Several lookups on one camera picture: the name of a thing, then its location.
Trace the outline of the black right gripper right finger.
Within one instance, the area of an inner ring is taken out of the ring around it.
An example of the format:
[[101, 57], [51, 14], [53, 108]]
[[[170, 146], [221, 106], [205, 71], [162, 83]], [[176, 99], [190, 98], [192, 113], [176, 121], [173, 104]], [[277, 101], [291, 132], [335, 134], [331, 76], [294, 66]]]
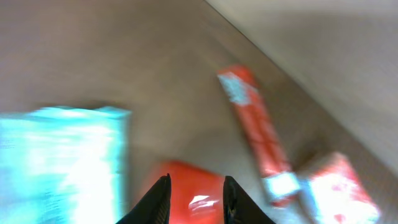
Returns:
[[231, 176], [223, 184], [224, 224], [275, 224]]

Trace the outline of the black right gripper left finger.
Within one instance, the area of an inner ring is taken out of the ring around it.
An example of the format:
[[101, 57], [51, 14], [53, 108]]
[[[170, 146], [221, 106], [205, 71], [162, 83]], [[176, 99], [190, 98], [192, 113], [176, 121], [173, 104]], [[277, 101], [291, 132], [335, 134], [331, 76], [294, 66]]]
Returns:
[[171, 183], [170, 174], [160, 177], [116, 224], [169, 224]]

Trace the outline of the red yellow sauce bottle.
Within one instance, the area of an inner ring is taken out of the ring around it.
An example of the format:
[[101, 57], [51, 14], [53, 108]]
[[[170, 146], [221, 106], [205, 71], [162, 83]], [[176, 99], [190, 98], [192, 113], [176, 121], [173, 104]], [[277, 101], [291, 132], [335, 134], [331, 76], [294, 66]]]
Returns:
[[167, 174], [172, 187], [170, 224], [223, 223], [222, 175], [181, 161], [163, 161], [144, 179], [139, 195]]

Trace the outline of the red sauce sachet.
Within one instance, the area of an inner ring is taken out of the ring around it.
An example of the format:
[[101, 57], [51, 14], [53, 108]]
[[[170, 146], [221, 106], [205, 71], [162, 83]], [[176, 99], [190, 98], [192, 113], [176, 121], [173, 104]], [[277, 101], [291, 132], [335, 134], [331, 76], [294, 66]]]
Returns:
[[285, 207], [300, 186], [250, 70], [235, 65], [219, 71], [218, 80], [239, 118], [253, 151], [267, 200]]

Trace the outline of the red white small box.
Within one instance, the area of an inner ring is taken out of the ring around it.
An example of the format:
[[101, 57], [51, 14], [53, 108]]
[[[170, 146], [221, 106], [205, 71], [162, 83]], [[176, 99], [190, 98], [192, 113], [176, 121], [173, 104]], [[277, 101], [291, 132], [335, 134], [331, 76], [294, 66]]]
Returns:
[[379, 220], [379, 207], [345, 155], [315, 156], [296, 174], [302, 188], [299, 202], [311, 223], [374, 224]]

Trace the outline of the pale green wipes packet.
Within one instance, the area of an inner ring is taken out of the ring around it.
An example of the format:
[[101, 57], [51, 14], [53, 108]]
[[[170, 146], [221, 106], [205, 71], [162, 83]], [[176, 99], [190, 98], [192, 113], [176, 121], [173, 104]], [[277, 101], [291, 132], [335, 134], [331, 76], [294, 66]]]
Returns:
[[2, 114], [1, 222], [118, 222], [129, 117], [110, 106]]

